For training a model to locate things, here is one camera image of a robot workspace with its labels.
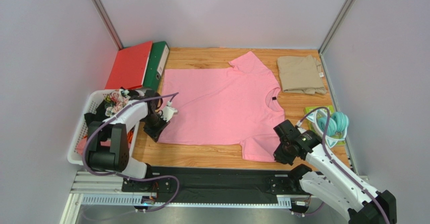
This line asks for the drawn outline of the pink t-shirt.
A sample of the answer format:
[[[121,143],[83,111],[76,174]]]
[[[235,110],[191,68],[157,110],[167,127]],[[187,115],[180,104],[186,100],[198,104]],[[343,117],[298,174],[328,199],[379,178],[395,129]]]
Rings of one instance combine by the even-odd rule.
[[[178,113],[159,141],[183,145],[239,144],[242,158],[272,162],[280,141],[274,127],[285,119],[280,85],[252,52],[223,69],[168,69],[164,95],[174,93]]]

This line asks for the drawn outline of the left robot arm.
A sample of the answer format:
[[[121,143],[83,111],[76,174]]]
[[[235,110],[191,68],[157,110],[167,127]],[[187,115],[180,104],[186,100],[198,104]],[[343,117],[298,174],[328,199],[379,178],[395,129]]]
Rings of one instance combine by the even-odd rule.
[[[102,121],[88,125],[86,144],[82,152],[82,163],[86,170],[96,176],[116,175],[124,180],[143,183],[144,189],[154,186],[159,180],[154,177],[151,166],[132,157],[132,144],[128,133],[139,122],[144,122],[144,132],[158,141],[162,131],[178,112],[173,107],[176,94],[168,94],[167,104],[160,108],[165,98],[153,90],[138,92],[120,102],[120,109]]]

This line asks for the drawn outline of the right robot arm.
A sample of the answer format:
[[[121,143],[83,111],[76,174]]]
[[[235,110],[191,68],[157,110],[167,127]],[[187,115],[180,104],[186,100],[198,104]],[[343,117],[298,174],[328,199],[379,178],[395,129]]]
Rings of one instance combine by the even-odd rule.
[[[294,126],[289,120],[274,127],[280,144],[273,153],[276,162],[301,164],[288,173],[288,187],[319,198],[341,214],[348,223],[397,223],[397,201],[388,190],[373,187],[344,165],[313,131]]]

